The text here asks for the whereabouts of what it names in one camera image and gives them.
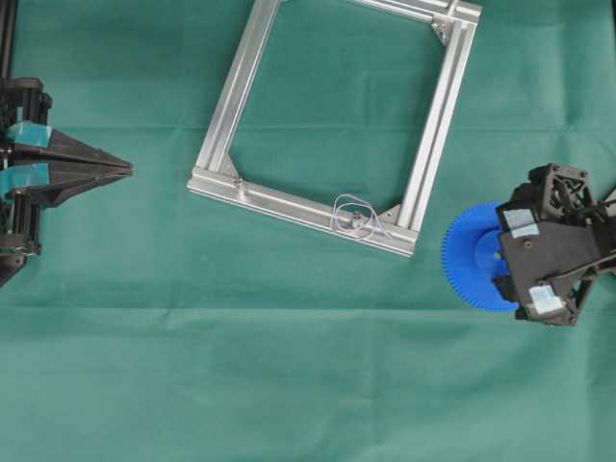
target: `white tape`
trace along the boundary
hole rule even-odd
[[[505,210],[504,219],[511,229],[513,239],[524,236],[539,236],[539,227],[529,209]]]
[[[562,299],[554,293],[552,286],[535,286],[529,292],[535,310],[540,315],[560,310],[565,306]]]

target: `table surface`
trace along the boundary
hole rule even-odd
[[[607,461],[616,280],[575,329],[456,297],[441,241],[549,162],[616,185],[609,0],[485,0],[410,260],[190,194],[250,0],[22,0],[13,76],[136,174],[43,219],[2,289],[11,461]],[[278,16],[232,156],[246,179],[400,199],[443,47],[340,0]]]

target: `black mount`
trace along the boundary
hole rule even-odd
[[[575,325],[597,278],[616,269],[611,202],[595,201],[588,173],[577,168],[550,164],[528,179],[498,208],[511,276],[495,284],[520,304],[517,319]]]
[[[16,188],[0,197],[0,286],[29,256],[40,255],[40,214],[70,197],[133,174],[133,166],[56,130],[44,147],[12,141],[19,122],[47,125],[52,98],[36,78],[10,78],[17,0],[0,0],[0,174],[12,167],[45,164],[49,182]]]

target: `white wire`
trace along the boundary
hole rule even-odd
[[[361,225],[357,228],[343,226],[340,223],[340,215],[342,211],[348,207],[359,207],[366,209],[370,212],[370,217],[363,220]],[[329,221],[329,227],[334,233],[341,234],[356,241],[371,239],[377,230],[389,239],[393,239],[392,235],[383,226],[381,219],[378,217],[378,214],[371,203],[353,194],[341,194],[336,198],[336,201],[334,202],[334,210]]]

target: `gear teeth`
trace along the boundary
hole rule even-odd
[[[478,204],[478,205],[475,205],[474,207],[467,209],[462,215],[460,215],[449,226],[445,234],[445,237],[443,238],[443,244],[441,245],[441,267],[443,269],[443,273],[445,274],[445,277],[447,278],[449,284],[451,285],[455,293],[466,303],[476,308],[489,311],[489,312],[502,312],[505,310],[503,309],[502,306],[499,308],[495,308],[494,306],[488,305],[485,302],[482,302],[481,300],[475,299],[474,297],[472,297],[472,295],[468,294],[468,292],[464,291],[463,288],[459,286],[457,278],[455,277],[454,273],[449,268],[449,246],[451,245],[450,242],[451,242],[452,236],[454,235],[460,223],[465,222],[469,216],[474,215],[475,213],[478,212],[478,210],[485,209],[485,208],[496,209],[500,205],[501,204],[499,202],[489,202],[489,203]],[[512,309],[513,307],[509,307],[506,311],[510,311]]]

